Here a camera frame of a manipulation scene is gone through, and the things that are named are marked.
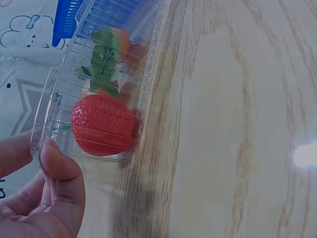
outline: cartoon drawing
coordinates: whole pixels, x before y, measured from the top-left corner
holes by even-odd
[[[0,0],[0,7],[6,7],[10,5],[11,2],[12,0]]]
[[[52,48],[53,26],[54,21],[50,16],[16,16],[10,21],[10,30],[0,37],[0,45]],[[61,50],[64,46],[65,40],[62,39],[56,49]]]

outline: clear plastic container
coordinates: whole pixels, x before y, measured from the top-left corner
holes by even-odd
[[[35,158],[46,138],[73,158],[132,158],[142,134],[164,2],[83,3],[75,35],[62,62],[51,69],[42,93],[31,139]],[[133,9],[130,19],[114,15],[110,3],[117,12]]]

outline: star pattern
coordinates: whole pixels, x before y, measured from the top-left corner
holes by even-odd
[[[38,103],[44,87],[43,84],[19,78],[17,79],[17,85],[23,110],[11,135],[19,134],[33,128]]]

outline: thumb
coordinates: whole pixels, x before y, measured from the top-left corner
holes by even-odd
[[[55,199],[49,212],[58,217],[67,229],[77,236],[85,210],[85,186],[79,165],[61,153],[52,140],[43,143],[43,169],[56,180]]]
[[[47,139],[43,143],[41,162],[47,173],[55,180],[65,181],[82,177],[78,164],[65,156],[51,139]]]

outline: finger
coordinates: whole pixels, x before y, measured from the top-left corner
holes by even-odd
[[[3,218],[16,215],[27,216],[33,209],[39,206],[44,183],[44,175],[39,171],[34,179],[17,194],[9,196],[0,202],[0,215]]]
[[[85,186],[80,167],[70,157],[63,155],[51,140],[43,144],[41,161],[44,169],[53,179],[51,180],[53,204],[49,212],[58,217],[76,237],[85,210]]]
[[[0,140],[0,178],[32,161],[30,140],[30,131]]]

